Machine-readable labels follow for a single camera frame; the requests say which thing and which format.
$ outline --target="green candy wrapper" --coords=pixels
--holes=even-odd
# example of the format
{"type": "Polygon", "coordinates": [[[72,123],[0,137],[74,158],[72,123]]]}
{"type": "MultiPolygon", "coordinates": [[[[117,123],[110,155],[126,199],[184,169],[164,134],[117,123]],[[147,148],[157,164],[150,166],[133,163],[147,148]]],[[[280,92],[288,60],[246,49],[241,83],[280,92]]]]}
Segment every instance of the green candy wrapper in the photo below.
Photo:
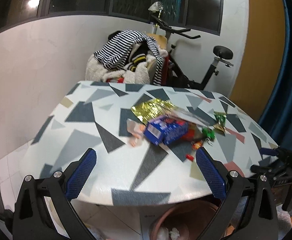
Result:
{"type": "Polygon", "coordinates": [[[226,113],[214,112],[217,124],[214,124],[214,128],[225,132],[225,123],[226,123],[226,113]]]}

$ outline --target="snack package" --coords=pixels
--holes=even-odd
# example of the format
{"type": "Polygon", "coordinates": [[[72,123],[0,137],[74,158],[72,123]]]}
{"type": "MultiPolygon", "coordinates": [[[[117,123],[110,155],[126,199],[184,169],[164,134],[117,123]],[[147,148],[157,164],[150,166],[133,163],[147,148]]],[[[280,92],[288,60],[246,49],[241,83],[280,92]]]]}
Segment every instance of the snack package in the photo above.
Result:
{"type": "Polygon", "coordinates": [[[188,132],[182,136],[182,140],[191,142],[194,140],[201,139],[202,137],[203,134],[198,129],[197,125],[192,122],[188,122],[188,132]]]}
{"type": "Polygon", "coordinates": [[[225,122],[226,122],[226,113],[214,112],[217,124],[214,124],[214,128],[225,132],[225,122]]]}
{"type": "Polygon", "coordinates": [[[135,147],[142,144],[145,129],[146,125],[127,119],[127,131],[133,135],[128,140],[131,146],[135,147]]]}
{"type": "Polygon", "coordinates": [[[208,138],[210,141],[214,141],[215,140],[215,132],[210,129],[210,128],[203,128],[202,129],[202,133],[204,138],[208,138]]]}
{"type": "Polygon", "coordinates": [[[192,148],[193,148],[193,150],[198,150],[203,145],[204,145],[204,141],[203,140],[199,140],[199,141],[193,143],[192,148]]]}
{"type": "Polygon", "coordinates": [[[161,115],[148,122],[144,136],[155,145],[161,142],[168,145],[187,132],[188,123],[186,121],[161,115]]]}
{"type": "Polygon", "coordinates": [[[149,120],[157,118],[161,115],[172,116],[175,119],[183,119],[199,126],[209,125],[207,121],[197,115],[175,106],[170,101],[163,101],[158,98],[143,102],[137,106],[133,106],[131,110],[145,125],[147,125],[149,120]]]}
{"type": "Polygon", "coordinates": [[[142,121],[142,123],[147,125],[149,120],[165,114],[165,111],[174,107],[175,106],[170,101],[163,101],[161,99],[155,98],[143,102],[137,106],[133,106],[131,111],[134,113],[134,115],[137,116],[139,120],[142,121]]]}

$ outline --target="table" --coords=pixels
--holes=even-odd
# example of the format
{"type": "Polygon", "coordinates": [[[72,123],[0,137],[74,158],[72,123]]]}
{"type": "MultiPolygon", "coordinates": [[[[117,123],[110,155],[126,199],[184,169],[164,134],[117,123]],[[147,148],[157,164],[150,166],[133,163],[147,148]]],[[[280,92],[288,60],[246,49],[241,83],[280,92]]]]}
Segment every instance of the table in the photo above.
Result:
{"type": "Polygon", "coordinates": [[[225,96],[207,91],[153,85],[78,82],[48,117],[20,163],[22,176],[35,179],[65,170],[88,148],[97,163],[78,199],[102,205],[160,205],[195,199],[211,193],[196,162],[190,142],[155,146],[128,143],[128,118],[138,121],[131,106],[151,98],[171,100],[213,125],[213,112],[226,112],[225,136],[205,143],[213,159],[251,176],[252,164],[267,165],[274,157],[259,148],[277,147],[274,140],[225,96]]]}

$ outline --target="bike handlebar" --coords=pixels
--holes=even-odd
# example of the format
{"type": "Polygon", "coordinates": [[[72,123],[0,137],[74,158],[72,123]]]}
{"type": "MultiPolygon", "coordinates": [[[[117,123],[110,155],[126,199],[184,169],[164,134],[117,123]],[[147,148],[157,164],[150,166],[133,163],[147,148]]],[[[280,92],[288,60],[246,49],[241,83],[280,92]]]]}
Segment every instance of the bike handlebar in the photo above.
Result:
{"type": "Polygon", "coordinates": [[[191,40],[194,40],[194,39],[198,39],[200,38],[201,36],[200,35],[197,35],[197,36],[189,36],[189,35],[186,35],[184,34],[185,32],[189,32],[191,29],[190,28],[185,28],[185,29],[181,29],[181,30],[175,30],[173,29],[171,26],[168,25],[168,23],[166,23],[165,21],[163,21],[162,19],[156,17],[155,15],[151,14],[151,16],[153,17],[153,19],[155,20],[155,22],[159,25],[159,28],[166,31],[166,32],[169,32],[169,33],[176,33],[178,35],[181,35],[185,38],[188,38],[188,39],[191,39],[191,40]]]}

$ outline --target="bike seat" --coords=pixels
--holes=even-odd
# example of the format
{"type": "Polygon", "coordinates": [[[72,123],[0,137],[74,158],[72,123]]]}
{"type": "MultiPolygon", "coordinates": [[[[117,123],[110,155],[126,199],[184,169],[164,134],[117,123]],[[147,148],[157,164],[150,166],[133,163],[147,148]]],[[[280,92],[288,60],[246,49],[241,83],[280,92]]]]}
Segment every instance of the bike seat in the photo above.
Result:
{"type": "Polygon", "coordinates": [[[232,59],[233,58],[233,52],[224,47],[224,46],[215,46],[214,49],[213,49],[213,53],[217,56],[217,57],[220,57],[220,58],[223,58],[223,59],[232,59]]]}

